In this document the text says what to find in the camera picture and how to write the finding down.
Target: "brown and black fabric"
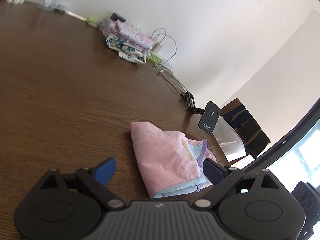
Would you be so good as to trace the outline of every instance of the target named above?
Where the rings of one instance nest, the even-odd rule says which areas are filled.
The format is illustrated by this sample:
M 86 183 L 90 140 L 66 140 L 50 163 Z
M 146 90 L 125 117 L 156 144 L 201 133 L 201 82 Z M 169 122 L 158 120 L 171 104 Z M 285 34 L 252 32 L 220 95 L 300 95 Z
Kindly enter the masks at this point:
M 247 154 L 254 159 L 270 143 L 268 136 L 238 98 L 221 109 L 221 116 L 240 136 Z

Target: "purple trim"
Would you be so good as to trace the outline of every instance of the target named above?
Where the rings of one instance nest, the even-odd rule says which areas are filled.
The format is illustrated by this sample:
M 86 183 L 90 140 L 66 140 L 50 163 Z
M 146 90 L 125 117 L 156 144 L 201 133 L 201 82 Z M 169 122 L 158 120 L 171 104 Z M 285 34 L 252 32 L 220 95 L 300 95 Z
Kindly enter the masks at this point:
M 207 147 L 208 147 L 207 139 L 203 139 L 202 143 L 203 143 L 203 146 L 202 146 L 202 149 L 201 149 L 201 153 L 200 153 L 200 156 L 199 156 L 199 158 L 197 160 L 197 163 L 198 163 L 198 165 L 200 167 L 202 167 L 202 164 L 203 164 L 203 161 L 204 161 L 205 152 L 207 151 Z

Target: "wood grain surface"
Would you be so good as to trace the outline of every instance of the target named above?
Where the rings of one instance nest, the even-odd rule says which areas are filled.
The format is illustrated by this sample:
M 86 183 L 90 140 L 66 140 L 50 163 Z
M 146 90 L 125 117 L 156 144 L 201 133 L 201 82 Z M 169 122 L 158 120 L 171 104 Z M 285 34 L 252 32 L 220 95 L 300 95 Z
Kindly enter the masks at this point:
M 133 121 L 207 138 L 226 165 L 199 118 L 151 62 L 119 59 L 85 22 L 34 5 L 0 5 L 0 239 L 19 239 L 13 212 L 49 168 L 71 173 L 112 156 L 117 170 L 107 187 L 127 203 L 148 199 Z M 193 202 L 209 189 L 167 199 Z

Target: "gray ribbed panel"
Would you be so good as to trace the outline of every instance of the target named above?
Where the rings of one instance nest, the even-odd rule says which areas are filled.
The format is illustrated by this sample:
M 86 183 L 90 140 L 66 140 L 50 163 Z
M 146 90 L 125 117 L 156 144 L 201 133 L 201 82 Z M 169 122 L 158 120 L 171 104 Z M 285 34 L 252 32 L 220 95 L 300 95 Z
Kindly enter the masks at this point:
M 83 240 L 235 240 L 210 212 L 189 207 L 186 201 L 134 201 L 108 212 L 98 228 Z

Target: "polka dot fabric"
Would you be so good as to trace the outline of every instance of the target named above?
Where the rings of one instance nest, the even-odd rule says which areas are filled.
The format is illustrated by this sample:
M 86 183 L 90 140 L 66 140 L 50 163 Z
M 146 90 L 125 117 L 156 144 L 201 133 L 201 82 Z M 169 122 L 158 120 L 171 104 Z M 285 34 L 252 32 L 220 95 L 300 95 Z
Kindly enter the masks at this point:
M 131 123 L 131 137 L 150 198 L 159 191 L 203 176 L 186 147 L 188 144 L 198 146 L 201 141 L 187 139 L 179 131 L 162 131 L 150 122 Z M 207 149 L 205 155 L 215 160 L 210 150 Z

